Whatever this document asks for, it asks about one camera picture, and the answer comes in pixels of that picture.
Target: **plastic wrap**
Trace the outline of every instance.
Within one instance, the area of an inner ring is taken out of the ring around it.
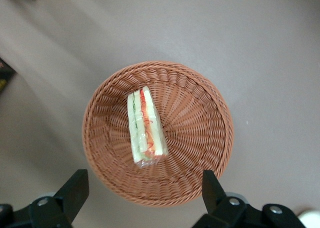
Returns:
[[[134,162],[144,167],[157,164],[168,155],[168,147],[147,86],[129,94],[127,99],[131,150]]]

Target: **floor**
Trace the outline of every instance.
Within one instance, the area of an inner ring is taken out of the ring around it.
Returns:
[[[256,208],[320,209],[319,0],[0,0],[0,202],[22,208],[79,168],[82,118],[98,85],[140,61],[209,78],[234,122],[220,182]],[[89,169],[75,227],[191,227],[201,198],[172,208],[118,197]]]

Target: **black clamp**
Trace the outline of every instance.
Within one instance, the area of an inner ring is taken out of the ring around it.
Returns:
[[[15,212],[1,204],[0,228],[71,228],[88,195],[88,171],[79,169],[53,197],[36,199]]]
[[[283,205],[266,204],[260,211],[238,197],[227,196],[211,170],[203,172],[202,197],[208,214],[193,228],[305,228]]]

